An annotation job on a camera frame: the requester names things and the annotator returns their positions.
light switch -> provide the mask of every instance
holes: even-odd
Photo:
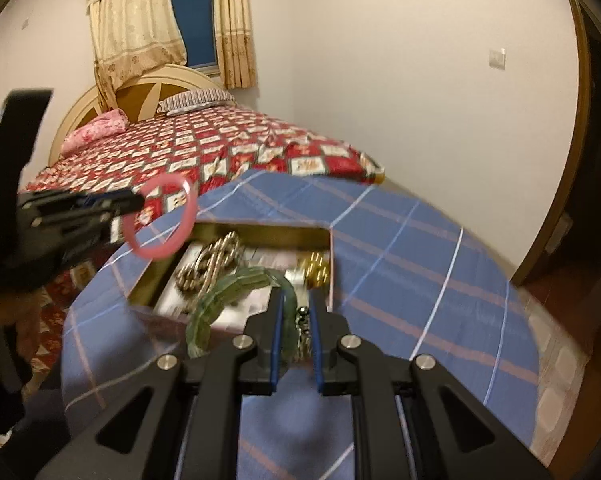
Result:
[[[505,70],[505,50],[490,50],[489,51],[489,65],[492,68],[498,68],[498,70]]]

window pane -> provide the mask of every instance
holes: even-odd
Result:
[[[216,64],[212,0],[172,0],[187,48],[187,66]]]

curtain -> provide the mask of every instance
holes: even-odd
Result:
[[[103,111],[116,91],[165,63],[185,64],[171,0],[87,0],[94,43],[94,76]]]
[[[256,84],[249,0],[214,0],[214,29],[220,77],[226,88]]]

bed headboard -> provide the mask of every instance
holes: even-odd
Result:
[[[119,108],[133,123],[154,117],[158,102],[185,90],[222,88],[206,75],[186,66],[167,64],[125,83],[116,92]],[[63,119],[52,142],[48,164],[60,156],[60,147],[69,132],[87,124],[101,113],[98,90],[92,86],[74,104]]]

wooden floor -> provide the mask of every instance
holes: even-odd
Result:
[[[526,288],[592,356],[565,437],[549,466],[556,480],[569,480],[601,437],[601,285],[591,269],[570,266]],[[583,303],[588,295],[590,301]]]

